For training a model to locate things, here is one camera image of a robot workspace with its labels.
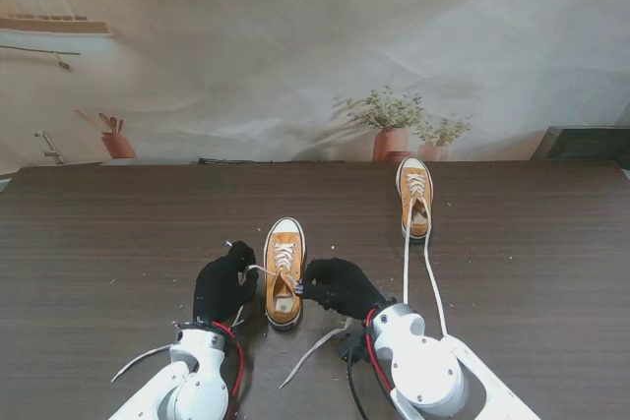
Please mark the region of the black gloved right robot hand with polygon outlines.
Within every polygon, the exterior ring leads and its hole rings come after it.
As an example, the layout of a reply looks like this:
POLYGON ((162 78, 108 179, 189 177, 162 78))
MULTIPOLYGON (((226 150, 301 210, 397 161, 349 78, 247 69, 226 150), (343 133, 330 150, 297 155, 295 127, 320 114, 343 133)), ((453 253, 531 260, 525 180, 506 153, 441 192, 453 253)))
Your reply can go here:
POLYGON ((368 313, 386 304, 386 298, 355 263, 339 259, 314 259, 295 286, 302 299, 325 310, 363 321, 368 313))

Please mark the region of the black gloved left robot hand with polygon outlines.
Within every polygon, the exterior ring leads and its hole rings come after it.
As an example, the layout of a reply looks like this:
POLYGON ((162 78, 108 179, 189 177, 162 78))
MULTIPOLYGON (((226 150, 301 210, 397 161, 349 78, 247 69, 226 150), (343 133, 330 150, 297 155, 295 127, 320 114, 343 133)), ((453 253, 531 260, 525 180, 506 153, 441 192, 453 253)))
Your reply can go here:
POLYGON ((193 321, 223 323, 253 300, 259 274, 248 267, 255 264, 254 250, 243 241, 235 241, 226 255, 207 263, 195 282, 193 321))

